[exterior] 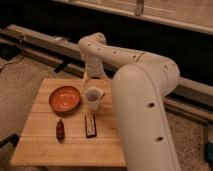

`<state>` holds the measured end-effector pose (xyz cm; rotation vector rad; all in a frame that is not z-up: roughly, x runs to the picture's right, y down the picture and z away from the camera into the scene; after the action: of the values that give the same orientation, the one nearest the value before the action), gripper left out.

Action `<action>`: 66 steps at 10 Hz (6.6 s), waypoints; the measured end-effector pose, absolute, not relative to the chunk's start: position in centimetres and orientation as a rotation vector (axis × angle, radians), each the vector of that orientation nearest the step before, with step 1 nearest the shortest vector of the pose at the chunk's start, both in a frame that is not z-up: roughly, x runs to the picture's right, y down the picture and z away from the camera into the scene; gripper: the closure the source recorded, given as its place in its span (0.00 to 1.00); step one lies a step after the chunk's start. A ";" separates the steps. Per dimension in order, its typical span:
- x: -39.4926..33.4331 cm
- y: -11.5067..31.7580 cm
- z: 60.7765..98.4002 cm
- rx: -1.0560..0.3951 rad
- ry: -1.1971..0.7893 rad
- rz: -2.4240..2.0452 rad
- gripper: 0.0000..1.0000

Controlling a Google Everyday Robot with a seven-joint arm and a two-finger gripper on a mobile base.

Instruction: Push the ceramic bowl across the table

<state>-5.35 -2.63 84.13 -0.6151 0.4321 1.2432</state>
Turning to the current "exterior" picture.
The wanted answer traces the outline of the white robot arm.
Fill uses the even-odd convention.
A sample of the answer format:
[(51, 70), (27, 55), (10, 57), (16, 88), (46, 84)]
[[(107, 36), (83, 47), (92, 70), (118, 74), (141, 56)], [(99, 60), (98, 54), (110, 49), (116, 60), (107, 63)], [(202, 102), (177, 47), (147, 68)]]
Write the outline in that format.
[(177, 64), (150, 52), (109, 46), (101, 33), (81, 38), (78, 48), (88, 76), (102, 76), (104, 63), (117, 68), (112, 104), (127, 170), (181, 171), (163, 104), (179, 83)]

